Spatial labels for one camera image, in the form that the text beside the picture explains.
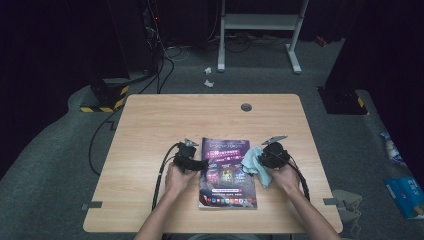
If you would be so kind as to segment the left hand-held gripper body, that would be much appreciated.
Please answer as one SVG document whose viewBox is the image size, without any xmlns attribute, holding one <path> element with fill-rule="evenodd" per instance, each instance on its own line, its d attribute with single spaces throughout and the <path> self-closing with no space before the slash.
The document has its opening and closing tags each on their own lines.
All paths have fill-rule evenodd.
<svg viewBox="0 0 424 240">
<path fill-rule="evenodd" d="M 197 143 L 189 139 L 185 139 L 183 142 L 177 144 L 178 151 L 174 156 L 173 163 L 179 168 L 179 170 L 184 173 L 186 170 L 189 170 L 189 162 L 195 161 L 193 159 L 196 153 Z"/>
</svg>

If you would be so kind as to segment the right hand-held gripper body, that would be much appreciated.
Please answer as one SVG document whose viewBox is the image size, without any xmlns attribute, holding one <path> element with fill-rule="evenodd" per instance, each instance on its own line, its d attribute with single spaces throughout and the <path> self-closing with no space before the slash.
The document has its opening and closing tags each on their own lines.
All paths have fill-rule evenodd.
<svg viewBox="0 0 424 240">
<path fill-rule="evenodd" d="M 259 162 L 267 168 L 282 168 L 290 161 L 290 155 L 280 143 L 287 135 L 274 136 L 263 142 L 265 148 L 258 157 Z"/>
</svg>

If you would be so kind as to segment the light blue cloth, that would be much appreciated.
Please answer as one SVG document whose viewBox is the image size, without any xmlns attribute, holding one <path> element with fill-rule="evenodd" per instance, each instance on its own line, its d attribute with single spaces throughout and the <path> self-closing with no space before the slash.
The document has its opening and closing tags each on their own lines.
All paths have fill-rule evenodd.
<svg viewBox="0 0 424 240">
<path fill-rule="evenodd" d="M 272 176 L 268 170 L 259 162 L 263 149 L 259 146 L 250 148 L 241 162 L 243 171 L 249 174 L 255 174 L 264 189 L 268 188 L 272 182 Z"/>
</svg>

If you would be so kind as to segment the glossy magazine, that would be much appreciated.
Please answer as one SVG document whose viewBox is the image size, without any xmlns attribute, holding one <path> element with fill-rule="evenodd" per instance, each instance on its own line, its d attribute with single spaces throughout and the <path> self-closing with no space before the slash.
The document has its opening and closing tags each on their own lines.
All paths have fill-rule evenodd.
<svg viewBox="0 0 424 240">
<path fill-rule="evenodd" d="M 248 140 L 202 139 L 208 167 L 200 172 L 200 209 L 257 208 L 254 177 L 242 165 L 249 148 Z"/>
</svg>

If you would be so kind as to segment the person's left hand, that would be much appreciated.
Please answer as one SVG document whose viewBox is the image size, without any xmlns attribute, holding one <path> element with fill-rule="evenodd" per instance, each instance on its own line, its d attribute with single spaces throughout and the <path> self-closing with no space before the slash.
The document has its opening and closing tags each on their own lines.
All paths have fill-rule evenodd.
<svg viewBox="0 0 424 240">
<path fill-rule="evenodd" d="M 174 163 L 170 163 L 168 165 L 168 170 L 165 179 L 165 195 L 176 199 L 182 192 L 185 191 L 190 181 L 196 175 L 196 171 L 182 173 Z"/>
</svg>

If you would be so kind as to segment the person's right hand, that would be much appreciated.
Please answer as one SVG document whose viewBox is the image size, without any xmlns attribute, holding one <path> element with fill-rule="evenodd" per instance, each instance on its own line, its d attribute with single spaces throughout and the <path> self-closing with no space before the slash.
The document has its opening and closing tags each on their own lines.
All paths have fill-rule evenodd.
<svg viewBox="0 0 424 240">
<path fill-rule="evenodd" d="M 294 193 L 299 193 L 299 177 L 296 171 L 286 165 L 280 169 L 268 169 L 276 185 L 284 191 L 287 195 L 291 196 Z"/>
</svg>

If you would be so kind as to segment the person's dark clothing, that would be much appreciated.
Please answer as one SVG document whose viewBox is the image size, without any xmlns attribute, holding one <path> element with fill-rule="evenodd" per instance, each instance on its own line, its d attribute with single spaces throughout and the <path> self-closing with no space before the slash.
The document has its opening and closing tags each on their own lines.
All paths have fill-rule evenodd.
<svg viewBox="0 0 424 240">
<path fill-rule="evenodd" d="M 263 240 L 254 234 L 196 234 L 187 240 Z"/>
</svg>

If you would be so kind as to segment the black yellow striped base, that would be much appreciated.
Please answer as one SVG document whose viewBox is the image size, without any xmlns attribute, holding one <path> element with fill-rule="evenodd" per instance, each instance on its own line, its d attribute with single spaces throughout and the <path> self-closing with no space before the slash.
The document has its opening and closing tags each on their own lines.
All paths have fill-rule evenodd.
<svg viewBox="0 0 424 240">
<path fill-rule="evenodd" d="M 88 88 L 80 110 L 85 113 L 117 111 L 123 105 L 128 89 L 128 85 L 108 85 L 101 80 Z"/>
<path fill-rule="evenodd" d="M 342 91 L 324 87 L 318 88 L 321 101 L 328 114 L 367 115 L 364 101 L 355 91 Z"/>
</svg>

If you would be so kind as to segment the white and blue packet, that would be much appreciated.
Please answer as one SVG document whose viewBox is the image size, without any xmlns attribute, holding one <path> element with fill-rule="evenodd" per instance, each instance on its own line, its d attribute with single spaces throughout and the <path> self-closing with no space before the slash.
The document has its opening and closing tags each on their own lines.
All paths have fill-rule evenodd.
<svg viewBox="0 0 424 240">
<path fill-rule="evenodd" d="M 385 141 L 386 153 L 388 158 L 396 163 L 404 165 L 405 162 L 402 156 L 400 155 L 400 152 L 398 151 L 397 147 L 395 146 L 394 142 L 392 141 L 390 134 L 387 132 L 383 132 L 380 134 L 380 136 Z"/>
</svg>

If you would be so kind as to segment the dark equipment rack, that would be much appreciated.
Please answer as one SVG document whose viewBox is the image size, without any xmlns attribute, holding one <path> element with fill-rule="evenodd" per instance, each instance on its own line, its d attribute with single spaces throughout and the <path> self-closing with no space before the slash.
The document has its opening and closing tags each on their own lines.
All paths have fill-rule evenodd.
<svg viewBox="0 0 424 240">
<path fill-rule="evenodd" d="M 162 41 L 162 25 L 158 0 L 144 0 L 145 9 L 143 19 L 146 32 L 146 41 L 152 58 L 152 72 L 159 69 L 159 62 L 164 55 L 164 44 Z"/>
</svg>

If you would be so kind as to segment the white metal stand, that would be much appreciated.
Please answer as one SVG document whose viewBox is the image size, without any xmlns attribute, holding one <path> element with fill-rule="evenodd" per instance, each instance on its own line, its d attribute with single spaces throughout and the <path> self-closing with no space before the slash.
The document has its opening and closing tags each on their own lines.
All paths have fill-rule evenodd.
<svg viewBox="0 0 424 240">
<path fill-rule="evenodd" d="M 225 31 L 226 30 L 271 30 L 291 31 L 291 42 L 285 45 L 295 74 L 302 69 L 295 53 L 295 47 L 303 25 L 309 0 L 302 0 L 298 14 L 237 14 L 226 12 L 226 0 L 221 0 L 220 37 L 217 58 L 217 71 L 225 71 Z"/>
</svg>

